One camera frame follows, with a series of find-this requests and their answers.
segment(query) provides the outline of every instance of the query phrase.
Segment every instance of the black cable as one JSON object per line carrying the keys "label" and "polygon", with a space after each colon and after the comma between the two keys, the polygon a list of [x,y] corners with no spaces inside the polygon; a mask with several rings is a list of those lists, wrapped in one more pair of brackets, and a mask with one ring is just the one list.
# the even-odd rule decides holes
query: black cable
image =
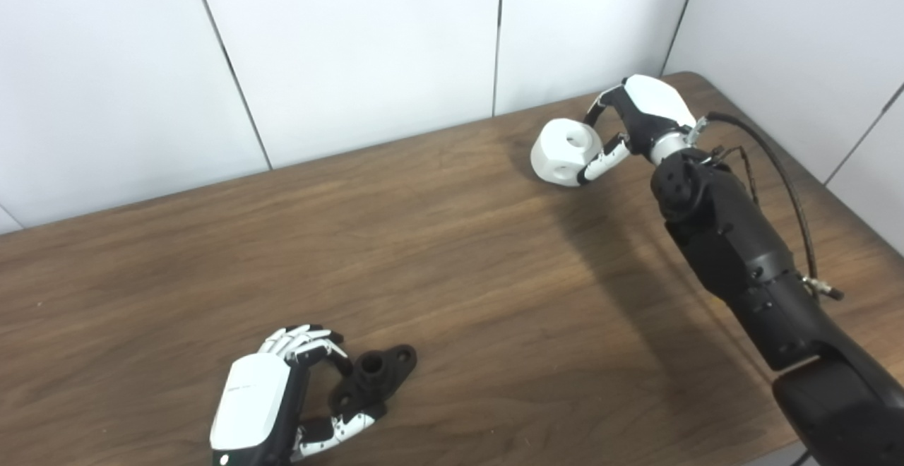
{"label": "black cable", "polygon": [[810,228],[807,225],[807,218],[804,216],[804,208],[801,206],[800,197],[797,195],[797,189],[795,189],[794,184],[791,183],[791,178],[788,176],[787,171],[785,171],[782,162],[778,159],[778,155],[772,150],[772,147],[766,142],[765,138],[760,136],[755,129],[750,127],[750,125],[740,121],[735,118],[735,116],[726,115],[725,113],[720,112],[710,112],[706,115],[706,119],[707,121],[722,121],[743,129],[743,131],[748,133],[750,138],[753,138],[753,141],[756,141],[756,144],[760,145],[760,147],[763,148],[763,151],[766,152],[766,157],[769,157],[769,161],[772,162],[772,166],[778,171],[778,176],[781,177],[782,183],[785,184],[788,198],[791,198],[791,205],[794,206],[794,212],[795,215],[797,215],[797,224],[800,225],[800,234],[801,237],[804,237],[804,251],[807,253],[807,270],[810,272],[810,278],[816,279],[816,277],[818,277],[816,272],[816,254],[813,250],[813,239],[810,237]]}
{"label": "black cable", "polygon": [[744,147],[737,145],[737,147],[729,148],[729,150],[720,154],[719,161],[725,160],[730,153],[735,151],[740,153],[740,158],[744,161],[744,172],[747,173],[747,182],[750,186],[750,199],[753,200],[754,205],[759,206],[759,195],[756,193],[756,180],[753,179],[753,167],[750,166],[750,158],[747,157],[747,151],[744,150]]}
{"label": "black cable", "polygon": [[810,453],[810,450],[804,450],[804,453],[800,454],[800,457],[792,462],[791,466],[803,466],[803,464],[807,462],[810,457],[813,457],[813,454]]}

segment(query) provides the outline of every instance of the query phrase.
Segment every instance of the wooden table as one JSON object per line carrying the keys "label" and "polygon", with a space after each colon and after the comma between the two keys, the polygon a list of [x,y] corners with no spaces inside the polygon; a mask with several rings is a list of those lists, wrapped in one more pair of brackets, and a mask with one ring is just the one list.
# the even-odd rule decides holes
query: wooden table
{"label": "wooden table", "polygon": [[[694,74],[667,80],[694,115],[739,114]],[[728,466],[790,443],[772,373],[666,237],[652,167],[633,157],[586,189],[533,176],[540,127],[590,101],[0,237],[3,463],[209,464],[230,362],[306,322],[352,354],[420,354],[387,417],[309,464]],[[739,142],[801,253],[761,151],[727,126],[704,136]],[[791,170],[849,295],[829,312],[904,379],[904,261]],[[314,373],[312,412],[336,380]]]}

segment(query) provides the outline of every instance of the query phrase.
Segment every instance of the robotic arm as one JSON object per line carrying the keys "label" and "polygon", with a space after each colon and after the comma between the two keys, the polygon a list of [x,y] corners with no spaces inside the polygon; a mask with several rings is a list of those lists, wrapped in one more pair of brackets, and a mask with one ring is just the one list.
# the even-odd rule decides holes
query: robotic arm
{"label": "robotic arm", "polygon": [[[594,153],[600,142],[591,126],[608,106],[626,133]],[[549,122],[532,164],[544,180],[579,186],[629,155],[650,160],[666,230],[769,367],[788,369],[773,383],[775,401],[817,462],[904,464],[904,389],[826,315],[808,285],[837,292],[795,269],[791,251],[740,180],[719,157],[695,147],[708,121],[743,126],[719,113],[694,121],[677,90],[632,76],[602,92],[584,122]]]}

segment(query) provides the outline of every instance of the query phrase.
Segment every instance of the white wall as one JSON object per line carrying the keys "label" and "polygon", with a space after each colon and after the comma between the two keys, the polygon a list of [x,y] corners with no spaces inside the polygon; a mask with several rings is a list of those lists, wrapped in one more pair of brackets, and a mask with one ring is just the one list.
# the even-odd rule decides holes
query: white wall
{"label": "white wall", "polygon": [[904,254],[902,147],[904,100],[898,98],[830,180],[829,190]]}
{"label": "white wall", "polygon": [[904,0],[690,0],[665,73],[697,71],[827,180],[904,77]]}
{"label": "white wall", "polygon": [[498,0],[208,0],[276,167],[491,116]]}
{"label": "white wall", "polygon": [[0,234],[4,232],[13,232],[22,229],[19,222],[13,219],[12,215],[7,214],[6,210],[0,208]]}
{"label": "white wall", "polygon": [[200,0],[0,0],[0,203],[26,227],[265,169]]}
{"label": "white wall", "polygon": [[503,0],[497,114],[659,76],[685,0]]}

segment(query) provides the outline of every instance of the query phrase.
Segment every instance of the panel seam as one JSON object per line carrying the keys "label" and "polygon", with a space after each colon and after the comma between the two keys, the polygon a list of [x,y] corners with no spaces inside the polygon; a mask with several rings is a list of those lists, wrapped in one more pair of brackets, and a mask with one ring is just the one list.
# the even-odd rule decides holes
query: panel seam
{"label": "panel seam", "polygon": [[258,130],[258,123],[254,121],[254,115],[251,114],[251,107],[248,106],[248,99],[245,98],[245,90],[242,90],[242,84],[239,83],[239,76],[236,76],[235,67],[232,65],[232,59],[229,57],[229,52],[226,51],[226,44],[223,42],[222,35],[220,34],[220,29],[217,27],[217,22],[213,19],[213,12],[210,9],[210,4],[207,0],[201,0],[201,3],[204,5],[204,12],[207,13],[207,19],[210,21],[210,27],[213,28],[213,34],[216,35],[217,43],[220,45],[220,51],[222,51],[223,58],[226,58],[226,65],[229,67],[230,75],[232,76],[232,82],[235,84],[236,90],[239,92],[239,99],[242,99],[242,106],[245,108],[245,114],[248,115],[248,121],[251,122],[251,128],[254,131],[254,137],[258,140],[258,146],[261,147],[261,153],[264,155],[264,160],[267,162],[267,168],[273,169],[273,163],[270,162],[270,156],[267,153],[267,147],[264,145],[264,141],[261,137],[261,132]]}
{"label": "panel seam", "polygon": [[659,70],[659,76],[662,76],[662,73],[665,72],[665,67],[669,63],[669,57],[672,56],[672,48],[675,46],[675,40],[678,38],[678,30],[681,29],[682,21],[684,21],[684,13],[687,12],[687,5],[691,0],[684,0],[684,5],[681,8],[681,15],[678,16],[678,23],[675,24],[675,32],[672,33],[672,40],[669,41],[669,49],[665,52],[665,58],[662,60],[662,69]]}
{"label": "panel seam", "polygon": [[891,94],[891,99],[888,99],[888,102],[885,103],[885,106],[882,107],[876,118],[873,119],[869,127],[866,128],[866,132],[863,133],[860,139],[857,140],[857,142],[853,145],[853,148],[851,148],[850,151],[845,155],[845,157],[842,158],[842,161],[838,163],[838,166],[835,167],[835,169],[832,171],[832,174],[829,174],[829,177],[823,182],[824,186],[828,186],[829,183],[832,182],[832,179],[834,179],[835,175],[839,173],[840,169],[842,169],[842,166],[845,166],[845,163],[849,160],[850,156],[852,156],[853,153],[857,151],[857,148],[859,148],[860,145],[863,144],[863,141],[866,140],[866,137],[872,132],[872,129],[876,127],[879,121],[881,121],[882,117],[885,116],[885,113],[887,113],[888,110],[891,109],[891,105],[897,102],[902,92],[904,92],[904,83],[901,83],[901,86]]}
{"label": "panel seam", "polygon": [[22,221],[20,221],[19,219],[16,219],[16,216],[15,216],[15,215],[10,214],[9,210],[7,210],[7,209],[6,209],[6,206],[3,206],[2,203],[0,203],[0,210],[2,210],[2,211],[5,212],[7,215],[9,215],[9,218],[10,218],[10,219],[13,219],[13,222],[15,222],[17,225],[19,225],[20,228],[22,228],[22,229],[28,229],[28,228],[25,227],[24,224],[22,224]]}
{"label": "panel seam", "polygon": [[493,106],[490,116],[496,116],[496,90],[499,86],[499,40],[503,31],[503,0],[499,0],[499,10],[496,14],[496,53],[493,60]]}

